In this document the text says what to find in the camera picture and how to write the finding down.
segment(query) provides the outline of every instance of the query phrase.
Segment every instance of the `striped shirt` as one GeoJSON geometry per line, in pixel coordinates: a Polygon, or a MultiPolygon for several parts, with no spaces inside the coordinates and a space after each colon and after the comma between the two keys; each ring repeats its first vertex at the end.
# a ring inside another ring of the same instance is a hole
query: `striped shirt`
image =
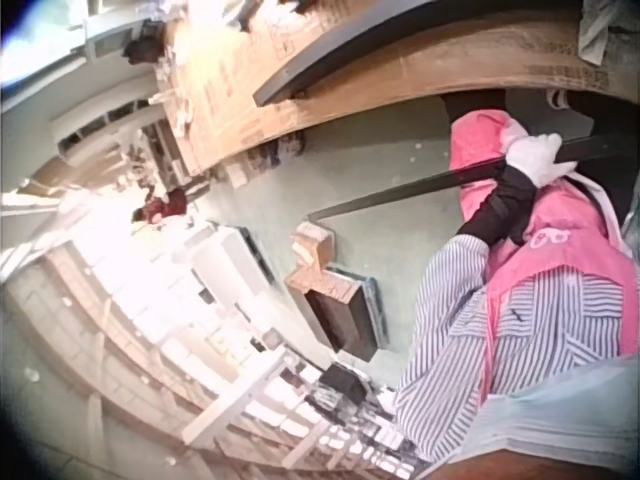
{"type": "MultiPolygon", "coordinates": [[[[396,421],[428,462],[460,447],[477,412],[488,257],[481,240],[456,236],[434,256],[418,292],[414,353],[398,389],[396,421]]],[[[567,267],[519,284],[498,325],[491,393],[514,393],[618,356],[621,317],[622,289],[600,277],[567,267]]]]}

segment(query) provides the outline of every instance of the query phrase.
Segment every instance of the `cardboard box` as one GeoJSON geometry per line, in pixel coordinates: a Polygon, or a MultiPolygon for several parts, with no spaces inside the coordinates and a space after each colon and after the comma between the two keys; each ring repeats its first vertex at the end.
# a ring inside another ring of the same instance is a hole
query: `cardboard box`
{"type": "Polygon", "coordinates": [[[316,340],[368,362],[378,351],[363,282],[327,270],[298,267],[285,285],[316,340]]]}
{"type": "Polygon", "coordinates": [[[291,248],[298,265],[324,270],[335,260],[335,235],[318,225],[303,222],[291,235],[291,248]]]}
{"type": "MultiPolygon", "coordinates": [[[[167,41],[188,50],[188,61],[172,73],[171,84],[160,87],[179,86],[194,105],[189,140],[178,140],[191,174],[286,133],[444,92],[553,87],[638,101],[638,42],[621,44],[610,35],[604,64],[584,62],[578,57],[576,10],[566,16],[499,14],[419,33],[356,60],[314,85],[304,99],[255,105],[253,93],[278,69],[373,3],[318,0],[305,15],[296,15],[263,2],[250,33],[240,33],[212,28],[210,0],[190,0],[191,21],[167,29],[167,41]]],[[[171,122],[174,103],[163,104],[171,122]]]]}

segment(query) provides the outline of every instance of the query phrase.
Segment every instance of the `red object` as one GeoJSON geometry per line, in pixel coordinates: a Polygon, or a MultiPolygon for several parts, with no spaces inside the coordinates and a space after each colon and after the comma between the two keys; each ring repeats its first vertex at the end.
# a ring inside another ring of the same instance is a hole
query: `red object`
{"type": "Polygon", "coordinates": [[[171,190],[167,196],[169,202],[164,202],[161,198],[154,198],[144,207],[144,219],[146,222],[151,223],[151,220],[157,214],[160,214],[162,218],[181,216],[187,213],[187,196],[181,188],[171,190]]]}

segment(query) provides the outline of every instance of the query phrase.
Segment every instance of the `white glove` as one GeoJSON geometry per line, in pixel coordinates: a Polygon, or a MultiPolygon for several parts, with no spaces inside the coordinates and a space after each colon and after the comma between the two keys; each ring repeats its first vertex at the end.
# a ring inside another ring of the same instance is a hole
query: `white glove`
{"type": "Polygon", "coordinates": [[[538,188],[549,185],[554,180],[572,172],[577,162],[553,163],[556,159],[562,137],[557,133],[537,137],[514,135],[524,131],[515,121],[502,135],[506,150],[507,165],[520,170],[538,188]]]}

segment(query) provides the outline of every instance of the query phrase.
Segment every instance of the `brown box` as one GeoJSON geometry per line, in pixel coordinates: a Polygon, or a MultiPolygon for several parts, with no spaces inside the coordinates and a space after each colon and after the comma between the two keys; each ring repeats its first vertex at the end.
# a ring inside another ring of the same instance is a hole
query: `brown box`
{"type": "Polygon", "coordinates": [[[335,260],[335,235],[330,230],[304,222],[291,235],[291,248],[298,265],[324,270],[335,260]]]}
{"type": "Polygon", "coordinates": [[[285,284],[316,339],[368,362],[378,351],[363,284],[326,270],[298,267],[285,284]]]}

